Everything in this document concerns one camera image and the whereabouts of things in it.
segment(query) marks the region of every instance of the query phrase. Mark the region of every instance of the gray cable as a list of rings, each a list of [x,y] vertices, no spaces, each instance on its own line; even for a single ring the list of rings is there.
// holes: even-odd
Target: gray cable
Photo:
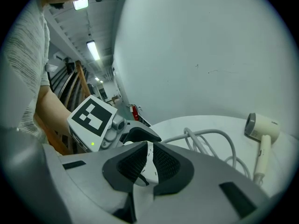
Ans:
[[[231,138],[225,132],[223,132],[222,130],[218,130],[218,129],[206,129],[206,130],[192,132],[192,134],[195,137],[199,136],[199,135],[202,135],[202,134],[207,134],[207,133],[218,133],[218,134],[224,136],[227,139],[227,141],[228,141],[228,143],[229,143],[229,145],[230,145],[230,147],[232,149],[232,154],[233,154],[233,156],[232,156],[232,159],[233,159],[233,168],[235,168],[236,167],[236,162],[237,162],[237,156],[236,156],[236,152],[235,152],[235,146],[234,146],[234,143],[231,140]],[[188,137],[190,137],[190,133],[186,133],[186,134],[182,134],[182,135],[170,138],[170,139],[166,139],[166,140],[163,141],[163,143],[169,143],[169,142],[172,142],[172,141],[181,140],[181,139],[185,139],[185,138],[188,138]]]
[[[193,142],[193,151],[198,153],[196,144],[194,142]]]
[[[214,155],[214,157],[219,158],[217,153],[214,151],[214,149],[212,148],[212,146],[209,144],[209,142],[206,140],[206,138],[202,135],[199,135],[199,137],[201,137],[203,139],[203,141],[206,143],[206,145],[209,147],[209,149],[211,150],[212,154]]]
[[[208,152],[206,151],[206,149],[204,148],[204,146],[202,145],[202,143],[197,139],[197,137],[194,135],[194,133],[189,129],[189,128],[185,128],[184,129],[184,133],[187,133],[191,139],[193,140],[193,142],[195,143],[195,145],[197,146],[197,148],[199,149],[199,151],[203,154],[208,154]],[[186,143],[190,149],[191,145],[189,143],[188,138],[185,138]]]
[[[232,158],[233,158],[233,156],[228,157],[228,158],[225,160],[225,162],[228,162],[228,161],[231,160]],[[245,174],[247,175],[247,177],[248,177],[249,179],[251,179],[251,175],[250,175],[249,169],[248,169],[248,167],[246,166],[246,164],[245,164],[241,159],[239,159],[238,157],[237,157],[237,162],[240,163],[240,165],[242,166],[242,168],[243,168]]]

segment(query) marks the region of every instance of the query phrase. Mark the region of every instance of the ceiling light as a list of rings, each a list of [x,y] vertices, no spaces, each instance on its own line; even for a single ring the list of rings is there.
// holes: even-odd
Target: ceiling light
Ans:
[[[88,0],[74,1],[73,4],[74,4],[75,10],[83,9],[85,7],[88,7]]]
[[[88,46],[88,49],[89,49],[90,53],[92,54],[94,60],[95,61],[99,60],[100,56],[98,54],[97,47],[95,46],[94,41],[87,42],[87,46]]]

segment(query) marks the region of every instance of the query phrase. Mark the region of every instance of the wooden railing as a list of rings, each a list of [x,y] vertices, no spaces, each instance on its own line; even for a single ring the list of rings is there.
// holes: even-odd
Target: wooden railing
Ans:
[[[53,91],[57,89],[59,86],[60,82],[64,79],[64,77],[67,75],[67,70],[66,67],[61,69],[53,78],[52,78],[52,86],[53,86]]]
[[[60,77],[64,75],[64,73],[65,72],[62,71],[59,74],[59,76],[57,76],[56,81],[59,80]],[[62,94],[65,92],[65,88],[68,85],[71,77],[74,76],[74,75],[75,75],[75,78],[73,79],[72,84],[70,86],[70,89],[67,91],[66,99],[64,100],[64,106],[68,107],[71,95],[72,94],[74,95],[72,103],[70,104],[71,105],[71,107],[70,107],[71,112],[76,108],[76,100],[77,99],[79,99],[79,102],[77,104],[77,105],[79,105],[80,103],[82,103],[84,101],[84,99],[86,97],[91,95],[90,91],[89,91],[89,88],[88,88],[88,85],[86,83],[86,78],[85,78],[84,71],[82,69],[81,62],[76,61],[76,69],[67,78],[67,80],[66,80],[65,84],[63,85],[58,97],[61,98]],[[36,119],[37,123],[39,124],[39,126],[45,131],[49,143],[55,148],[55,150],[57,152],[59,152],[62,155],[69,155],[69,154],[74,153],[74,151],[73,151],[73,143],[74,142],[73,142],[73,139],[71,137],[67,137],[67,141],[66,141],[66,144],[65,144],[65,143],[63,143],[62,135],[57,134],[54,130],[47,127],[44,124],[44,122],[37,116],[37,114],[35,114],[35,119]],[[78,153],[82,152],[81,148],[78,145],[77,145],[77,152]]]

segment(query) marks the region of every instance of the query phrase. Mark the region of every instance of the white hair dryer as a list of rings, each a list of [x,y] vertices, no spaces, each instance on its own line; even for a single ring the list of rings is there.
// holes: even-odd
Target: white hair dryer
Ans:
[[[261,185],[266,174],[271,143],[277,140],[279,132],[280,125],[277,121],[257,113],[249,114],[245,125],[245,135],[261,141],[253,179],[258,185]]]

